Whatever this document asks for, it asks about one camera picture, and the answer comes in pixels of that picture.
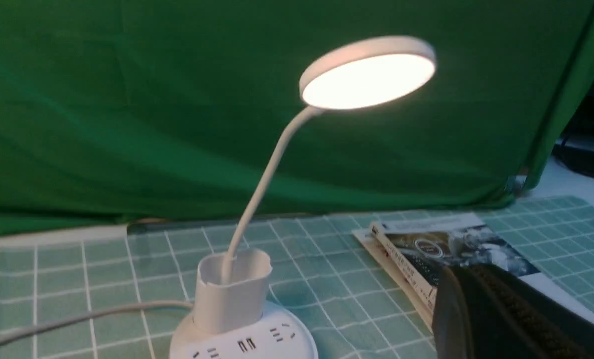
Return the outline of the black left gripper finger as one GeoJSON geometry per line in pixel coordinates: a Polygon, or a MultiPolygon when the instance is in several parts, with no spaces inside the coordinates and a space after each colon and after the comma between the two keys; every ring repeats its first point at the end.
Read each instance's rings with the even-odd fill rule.
{"type": "Polygon", "coordinates": [[[492,264],[439,275],[440,359],[594,359],[594,324],[492,264]]]}

